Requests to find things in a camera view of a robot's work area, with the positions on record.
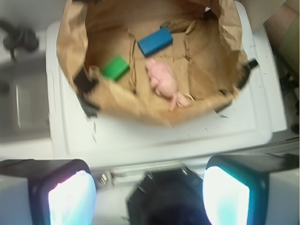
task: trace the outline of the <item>crumpled paper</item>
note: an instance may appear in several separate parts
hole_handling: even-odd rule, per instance
[[[146,58],[137,46],[162,26],[172,33],[173,44],[151,57],[168,63],[179,91],[194,98],[191,106],[174,112],[150,88]],[[224,108],[237,96],[247,63],[241,35],[234,0],[68,0],[57,55],[72,88],[99,113],[174,126]],[[100,71],[116,55],[130,70],[113,82]]]

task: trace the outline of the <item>pink plush toy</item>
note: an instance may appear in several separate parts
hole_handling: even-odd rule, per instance
[[[151,87],[157,95],[171,99],[169,110],[172,112],[176,103],[179,106],[188,106],[190,102],[186,97],[177,91],[177,83],[171,68],[162,62],[154,59],[146,61],[146,68],[151,81]]]

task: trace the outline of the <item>green block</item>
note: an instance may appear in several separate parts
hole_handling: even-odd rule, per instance
[[[118,55],[102,70],[102,74],[103,76],[116,81],[128,69],[129,65],[121,56]]]

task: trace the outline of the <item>bright light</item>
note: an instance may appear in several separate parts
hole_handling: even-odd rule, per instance
[[[249,187],[217,166],[204,174],[203,201],[211,224],[247,224]]]
[[[79,171],[48,194],[51,225],[91,224],[96,201],[92,176]]]

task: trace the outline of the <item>white tray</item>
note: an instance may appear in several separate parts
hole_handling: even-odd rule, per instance
[[[257,58],[246,11],[236,4],[243,26],[243,48],[249,59]],[[82,158],[91,167],[114,167],[211,155],[264,144],[271,138],[259,67],[253,69],[246,87],[230,107],[176,128],[146,126],[102,114],[87,118],[57,62],[59,25],[52,24],[46,37],[50,126],[56,158]]]

